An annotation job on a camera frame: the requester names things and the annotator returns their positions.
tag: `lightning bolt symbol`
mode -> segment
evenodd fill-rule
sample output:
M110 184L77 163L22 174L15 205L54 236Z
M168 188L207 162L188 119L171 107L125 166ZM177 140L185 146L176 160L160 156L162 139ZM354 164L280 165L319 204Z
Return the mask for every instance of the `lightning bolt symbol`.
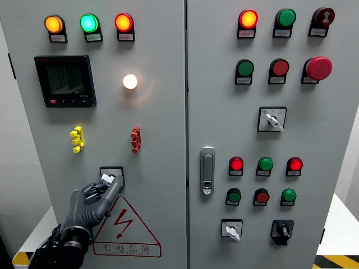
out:
M117 239L121 238L123 235L123 232L129 227L129 225L133 222L133 220L126 220L126 221L119 221L127 212L126 209L123 209L120 213L120 215L118 216L117 220L114 222L113 225L119 225L119 224L123 224L123 223L127 223L126 227L122 230L122 232L120 234L117 234Z

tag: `black selector switch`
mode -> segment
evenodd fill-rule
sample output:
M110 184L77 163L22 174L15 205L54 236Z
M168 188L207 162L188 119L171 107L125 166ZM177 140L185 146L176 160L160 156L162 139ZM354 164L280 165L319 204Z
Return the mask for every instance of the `black selector switch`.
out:
M292 237L293 220L273 220L270 236L276 245L287 245Z

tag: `green push button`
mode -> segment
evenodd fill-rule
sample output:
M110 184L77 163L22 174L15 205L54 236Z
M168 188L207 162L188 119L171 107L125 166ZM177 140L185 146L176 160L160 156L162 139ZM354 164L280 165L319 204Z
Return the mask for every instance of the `green push button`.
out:
M277 21L285 27L291 26L296 21L296 13L294 10L283 9L277 14Z
M287 202L293 202L297 198L297 194L294 189L285 189L282 192L282 198Z
M253 73L253 71L254 71L254 65L252 62L244 61L241 62L240 65L238 66L238 72L242 76L249 76L250 74Z
M237 192L233 192L228 196L229 200L233 203L237 203L241 198L241 194Z
M258 166L263 171L269 171L273 168L273 160L270 157L263 157L259 160Z

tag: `yellow terminal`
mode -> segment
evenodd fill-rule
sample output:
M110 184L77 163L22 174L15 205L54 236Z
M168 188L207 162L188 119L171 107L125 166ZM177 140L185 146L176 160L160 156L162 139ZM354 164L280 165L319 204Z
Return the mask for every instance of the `yellow terminal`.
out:
M72 144L76 145L73 148L74 153L79 153L85 146L84 137L82 134L82 128L80 126L76 126L70 133L72 139Z

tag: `yellow black hazard stripe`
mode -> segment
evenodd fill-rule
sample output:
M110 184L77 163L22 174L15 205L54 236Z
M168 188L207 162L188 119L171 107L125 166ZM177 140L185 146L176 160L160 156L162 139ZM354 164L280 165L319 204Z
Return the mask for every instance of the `yellow black hazard stripe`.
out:
M359 255L317 255L313 268L359 269Z
M29 265L30 258L34 252L18 252L14 259L12 259L13 265Z

